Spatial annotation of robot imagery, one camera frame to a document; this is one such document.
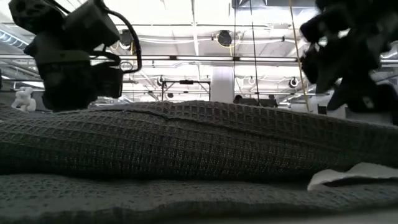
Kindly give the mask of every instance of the white pillar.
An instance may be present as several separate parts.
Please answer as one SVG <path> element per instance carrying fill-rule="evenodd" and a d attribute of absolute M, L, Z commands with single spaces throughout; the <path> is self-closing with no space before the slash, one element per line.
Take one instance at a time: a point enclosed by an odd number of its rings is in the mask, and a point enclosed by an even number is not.
<path fill-rule="evenodd" d="M 231 67 L 214 67 L 211 76 L 210 101 L 233 103 L 234 72 Z"/>

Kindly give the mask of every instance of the ceiling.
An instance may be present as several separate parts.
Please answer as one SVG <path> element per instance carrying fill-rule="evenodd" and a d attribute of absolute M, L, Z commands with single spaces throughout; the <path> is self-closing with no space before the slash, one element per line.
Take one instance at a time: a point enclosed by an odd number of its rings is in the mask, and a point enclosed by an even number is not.
<path fill-rule="evenodd" d="M 104 0 L 106 5 L 114 11 L 124 15 L 133 25 L 140 37 L 143 55 L 192 55 L 211 57 L 297 57 L 295 49 L 292 16 L 288 1 L 271 1 L 268 4 L 281 2 L 280 6 L 255 7 L 250 10 L 234 10 L 232 0 Z M 20 37 L 29 43 L 33 34 L 16 26 L 8 10 L 8 0 L 0 0 L 0 30 Z M 63 7 L 72 11 L 85 0 L 58 0 Z M 306 5 L 293 8 L 295 28 L 317 14 L 313 1 Z M 112 17 L 119 30 L 126 26 L 117 18 Z M 221 30 L 229 30 L 236 39 L 232 48 L 222 47 L 216 40 Z M 299 54 L 308 44 L 296 30 Z M 119 55 L 129 55 L 118 44 L 111 49 Z M 23 54 L 21 50 L 6 44 L 0 45 L 0 54 Z M 31 72 L 35 72 L 34 61 L 27 59 L 12 59 Z M 208 60 L 206 62 L 146 60 L 141 72 L 125 77 L 125 81 L 135 80 L 138 84 L 125 83 L 124 93 L 133 101 L 154 101 L 159 98 L 160 87 L 157 79 L 166 80 L 211 80 L 214 66 L 234 66 L 233 63 Z M 235 92 L 245 93 L 250 97 L 257 92 L 256 75 L 258 77 L 258 92 L 295 92 L 300 89 L 289 88 L 288 82 L 292 77 L 299 79 L 300 71 L 296 63 L 253 62 L 236 63 L 234 66 L 236 77 Z M 173 85 L 168 92 L 174 92 L 170 101 L 207 100 L 208 85 Z"/>

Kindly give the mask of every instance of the stuffed toy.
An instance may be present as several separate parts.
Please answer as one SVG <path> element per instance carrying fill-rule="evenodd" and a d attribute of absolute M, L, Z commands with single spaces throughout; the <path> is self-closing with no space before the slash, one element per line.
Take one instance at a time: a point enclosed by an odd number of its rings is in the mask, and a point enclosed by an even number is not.
<path fill-rule="evenodd" d="M 15 100 L 11 107 L 19 109 L 23 112 L 33 112 L 36 110 L 36 101 L 32 99 L 31 94 L 33 93 L 32 87 L 20 87 L 19 91 L 15 94 Z"/>

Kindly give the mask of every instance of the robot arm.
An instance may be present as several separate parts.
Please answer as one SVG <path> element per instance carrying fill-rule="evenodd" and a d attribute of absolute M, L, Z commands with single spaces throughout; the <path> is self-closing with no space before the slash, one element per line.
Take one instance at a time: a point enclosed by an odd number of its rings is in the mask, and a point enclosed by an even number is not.
<path fill-rule="evenodd" d="M 347 104 L 355 112 L 398 109 L 393 86 L 377 85 L 369 76 L 381 67 L 380 54 L 390 51 L 391 42 L 398 39 L 398 2 L 316 0 L 316 4 L 321 13 L 300 28 L 311 43 L 301 61 L 308 80 L 317 84 L 317 93 L 335 90 L 327 108 Z M 326 45 L 319 44 L 322 39 Z"/>
<path fill-rule="evenodd" d="M 98 96 L 119 98 L 123 75 L 142 67 L 136 32 L 125 17 L 109 10 L 103 0 L 87 0 L 73 12 L 54 0 L 12 0 L 9 8 L 14 22 L 36 35 L 24 52 L 36 61 L 44 81 L 43 102 L 50 110 L 87 108 Z M 137 68 L 122 71 L 120 57 L 105 51 L 119 40 L 119 31 L 109 15 L 127 25 L 136 48 Z M 95 51 L 100 45 L 103 50 Z M 109 60 L 92 66 L 92 57 Z"/>

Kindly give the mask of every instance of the person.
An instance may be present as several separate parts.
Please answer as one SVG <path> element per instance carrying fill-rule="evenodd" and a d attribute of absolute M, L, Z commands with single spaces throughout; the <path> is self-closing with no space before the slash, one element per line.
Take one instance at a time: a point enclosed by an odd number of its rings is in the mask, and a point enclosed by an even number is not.
<path fill-rule="evenodd" d="M 236 95 L 234 99 L 234 103 L 239 104 L 243 97 L 241 95 Z"/>

